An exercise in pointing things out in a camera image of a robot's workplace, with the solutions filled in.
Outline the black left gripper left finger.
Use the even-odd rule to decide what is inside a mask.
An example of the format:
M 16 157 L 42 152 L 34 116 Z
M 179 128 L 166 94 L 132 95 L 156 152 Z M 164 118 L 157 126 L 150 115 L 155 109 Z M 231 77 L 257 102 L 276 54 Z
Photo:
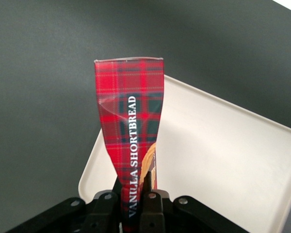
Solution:
M 121 187 L 116 180 L 112 190 L 98 192 L 88 204 L 81 198 L 68 198 L 8 232 L 118 233 Z

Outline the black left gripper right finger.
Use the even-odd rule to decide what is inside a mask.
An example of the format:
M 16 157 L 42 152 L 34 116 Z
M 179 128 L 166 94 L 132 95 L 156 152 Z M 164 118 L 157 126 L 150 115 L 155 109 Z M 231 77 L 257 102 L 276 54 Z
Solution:
M 190 196 L 171 201 L 163 190 L 152 189 L 152 175 L 144 179 L 140 233 L 234 233 L 236 224 Z

